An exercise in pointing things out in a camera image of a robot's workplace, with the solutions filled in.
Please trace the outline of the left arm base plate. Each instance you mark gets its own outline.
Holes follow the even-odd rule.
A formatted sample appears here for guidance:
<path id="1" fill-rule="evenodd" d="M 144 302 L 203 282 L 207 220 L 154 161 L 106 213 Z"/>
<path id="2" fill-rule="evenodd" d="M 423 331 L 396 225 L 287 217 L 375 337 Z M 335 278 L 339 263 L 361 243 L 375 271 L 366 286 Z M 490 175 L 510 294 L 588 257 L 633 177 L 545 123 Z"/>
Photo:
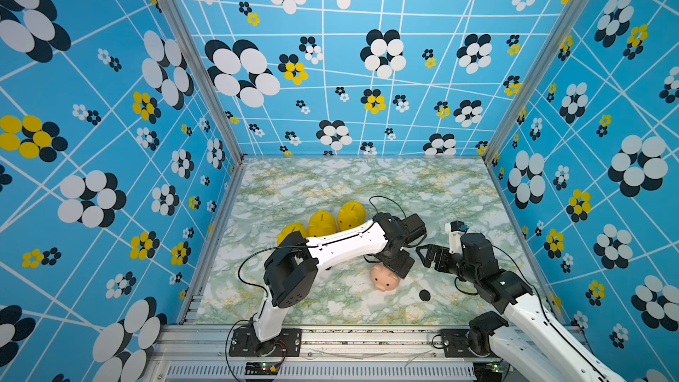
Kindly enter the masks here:
<path id="1" fill-rule="evenodd" d="M 270 341 L 260 341 L 253 328 L 241 326 L 233 330 L 226 346 L 230 357 L 299 357 L 302 330 L 283 328 Z"/>

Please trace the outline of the pink piggy bank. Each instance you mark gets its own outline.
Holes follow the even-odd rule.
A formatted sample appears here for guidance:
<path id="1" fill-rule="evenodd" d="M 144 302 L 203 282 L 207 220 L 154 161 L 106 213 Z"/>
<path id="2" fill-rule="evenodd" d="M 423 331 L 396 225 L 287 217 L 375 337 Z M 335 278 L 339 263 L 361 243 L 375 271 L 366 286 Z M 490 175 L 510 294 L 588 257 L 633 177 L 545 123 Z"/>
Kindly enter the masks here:
<path id="1" fill-rule="evenodd" d="M 401 278 L 383 264 L 374 264 L 370 271 L 370 281 L 380 292 L 389 292 L 398 288 Z"/>

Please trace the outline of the yellow piggy bank front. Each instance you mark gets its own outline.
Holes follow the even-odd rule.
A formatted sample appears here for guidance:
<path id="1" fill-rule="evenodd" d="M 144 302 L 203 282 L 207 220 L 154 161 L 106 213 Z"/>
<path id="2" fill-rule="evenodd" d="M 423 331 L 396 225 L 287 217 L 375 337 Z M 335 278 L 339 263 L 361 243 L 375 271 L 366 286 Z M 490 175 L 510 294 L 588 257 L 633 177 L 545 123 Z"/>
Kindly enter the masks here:
<path id="1" fill-rule="evenodd" d="M 303 238 L 309 236 L 307 228 L 301 222 L 296 222 L 291 225 L 286 226 L 277 236 L 277 244 L 280 245 L 288 235 L 291 233 L 299 232 Z"/>

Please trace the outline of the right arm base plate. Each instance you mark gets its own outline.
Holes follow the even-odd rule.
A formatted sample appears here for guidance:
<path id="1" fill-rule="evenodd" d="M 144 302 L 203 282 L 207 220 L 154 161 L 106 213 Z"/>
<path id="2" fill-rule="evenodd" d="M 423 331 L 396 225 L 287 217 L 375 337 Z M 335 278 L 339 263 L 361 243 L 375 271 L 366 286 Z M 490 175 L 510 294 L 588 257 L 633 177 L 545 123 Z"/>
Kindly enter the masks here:
<path id="1" fill-rule="evenodd" d="M 515 335 L 512 327 L 501 327 L 494 331 L 482 329 L 442 329 L 433 336 L 430 343 L 441 350 L 446 358 L 500 360 L 492 350 L 492 341 L 498 342 L 502 335 Z"/>

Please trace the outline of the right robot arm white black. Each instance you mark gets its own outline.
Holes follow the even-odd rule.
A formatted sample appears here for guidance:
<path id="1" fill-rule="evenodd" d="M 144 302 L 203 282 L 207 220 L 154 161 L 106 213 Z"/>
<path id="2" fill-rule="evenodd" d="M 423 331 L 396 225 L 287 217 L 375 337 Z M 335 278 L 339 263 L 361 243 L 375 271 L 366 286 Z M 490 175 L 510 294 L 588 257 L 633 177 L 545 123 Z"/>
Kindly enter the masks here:
<path id="1" fill-rule="evenodd" d="M 482 233 L 451 232 L 449 245 L 416 248 L 426 268 L 471 283 L 493 306 L 470 321 L 467 339 L 476 355 L 496 355 L 529 381 L 622 381 L 547 311 L 521 272 L 500 267 L 500 250 Z"/>

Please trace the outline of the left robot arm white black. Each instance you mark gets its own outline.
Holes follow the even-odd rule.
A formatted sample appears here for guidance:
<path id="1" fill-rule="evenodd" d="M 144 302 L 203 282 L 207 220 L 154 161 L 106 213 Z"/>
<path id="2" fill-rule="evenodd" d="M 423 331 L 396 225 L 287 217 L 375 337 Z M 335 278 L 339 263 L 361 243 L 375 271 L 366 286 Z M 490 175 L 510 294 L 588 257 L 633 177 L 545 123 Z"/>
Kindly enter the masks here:
<path id="1" fill-rule="evenodd" d="M 406 278 L 415 263 L 407 248 L 424 237 L 426 227 L 417 214 L 400 219 L 389 213 L 332 235 L 290 233 L 265 261 L 266 295 L 252 319 L 257 341 L 277 338 L 288 309 L 307 297 L 318 274 L 346 261 L 372 255 L 398 278 Z"/>

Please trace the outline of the yellow piggy bank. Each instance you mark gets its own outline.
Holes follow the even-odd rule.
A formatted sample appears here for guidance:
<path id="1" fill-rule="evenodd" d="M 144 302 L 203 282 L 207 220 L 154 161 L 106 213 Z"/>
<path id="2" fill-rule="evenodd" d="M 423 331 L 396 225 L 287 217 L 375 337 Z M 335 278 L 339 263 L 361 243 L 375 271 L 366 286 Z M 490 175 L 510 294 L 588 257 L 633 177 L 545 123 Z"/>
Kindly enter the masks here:
<path id="1" fill-rule="evenodd" d="M 320 210 L 309 219 L 308 232 L 310 237 L 323 237 L 338 232 L 335 217 L 326 210 Z"/>
<path id="2" fill-rule="evenodd" d="M 365 221 L 366 210 L 359 201 L 345 203 L 339 209 L 337 224 L 342 232 L 360 226 Z"/>
<path id="3" fill-rule="evenodd" d="M 307 228 L 301 222 L 296 222 L 291 225 L 286 226 L 277 236 L 277 244 L 280 245 L 288 235 L 291 233 L 299 232 L 303 238 L 309 236 Z"/>

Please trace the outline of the yellow piggy bank back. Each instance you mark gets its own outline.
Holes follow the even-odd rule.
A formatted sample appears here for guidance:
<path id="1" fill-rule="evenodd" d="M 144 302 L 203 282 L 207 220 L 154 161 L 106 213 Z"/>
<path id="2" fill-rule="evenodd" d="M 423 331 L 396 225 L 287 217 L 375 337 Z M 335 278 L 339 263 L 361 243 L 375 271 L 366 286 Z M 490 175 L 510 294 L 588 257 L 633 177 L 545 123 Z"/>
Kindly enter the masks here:
<path id="1" fill-rule="evenodd" d="M 345 203 L 339 209 L 337 224 L 342 232 L 360 226 L 365 221 L 366 210 L 359 201 Z"/>

